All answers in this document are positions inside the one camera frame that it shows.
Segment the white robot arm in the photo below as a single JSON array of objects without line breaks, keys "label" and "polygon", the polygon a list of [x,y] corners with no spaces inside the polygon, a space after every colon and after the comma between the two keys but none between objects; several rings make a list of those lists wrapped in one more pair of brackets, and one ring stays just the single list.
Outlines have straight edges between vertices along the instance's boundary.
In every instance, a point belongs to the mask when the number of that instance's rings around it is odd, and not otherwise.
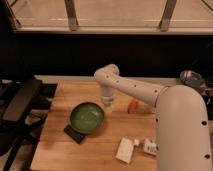
[{"label": "white robot arm", "polygon": [[213,171],[207,108],[196,90],[121,77],[114,64],[96,70],[94,78],[105,105],[119,90],[156,108],[157,171]]}]

